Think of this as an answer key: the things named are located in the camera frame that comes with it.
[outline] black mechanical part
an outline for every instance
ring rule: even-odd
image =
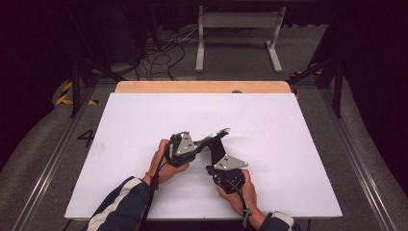
[[[208,148],[210,148],[211,150],[211,165],[214,166],[226,154],[224,145],[222,145],[221,138],[217,138],[217,139],[214,139],[212,142],[209,142]]]
[[[168,148],[166,149],[165,156],[167,162],[173,167],[180,167],[186,163],[192,162],[195,159],[197,151],[192,151],[183,155],[177,155],[177,149],[180,146],[182,140],[181,134],[172,135],[168,142]]]
[[[206,166],[207,172],[213,176],[213,181],[227,194],[236,193],[245,184],[245,177],[240,168],[232,170],[217,170],[213,166]]]

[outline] black curtain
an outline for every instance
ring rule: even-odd
[[[376,1],[359,8],[357,45],[344,72],[382,158],[408,194],[408,17],[403,4]]]
[[[68,60],[40,13],[23,1],[0,3],[0,169],[28,131],[54,109]]]

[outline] person's left hand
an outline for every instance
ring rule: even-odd
[[[159,144],[159,150],[156,151],[156,153],[153,156],[152,162],[150,164],[150,169],[148,171],[148,175],[146,174],[143,177],[143,181],[146,182],[148,185],[150,185],[151,178],[150,176],[153,176],[154,173],[156,172],[156,168],[160,162],[160,159],[162,158],[163,152],[165,151],[166,145],[168,144],[168,140],[161,140]],[[187,169],[187,167],[190,166],[189,163],[186,163],[180,167],[173,167],[170,164],[167,163],[166,157],[163,157],[162,161],[162,169],[159,172],[159,185],[163,184],[164,182],[168,181],[173,175],[179,172],[183,172]]]

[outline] white board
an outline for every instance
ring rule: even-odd
[[[142,178],[160,139],[190,131],[199,141],[227,127],[224,148],[249,163],[263,212],[342,215],[293,94],[112,93],[65,217],[90,218],[124,179]],[[238,218],[218,196],[205,168],[209,164],[204,149],[186,172],[162,184],[148,219]]]

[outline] sleeve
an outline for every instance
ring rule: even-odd
[[[149,187],[129,177],[104,199],[82,231],[133,231],[140,223]]]
[[[294,219],[280,212],[268,213],[259,231],[302,231]]]

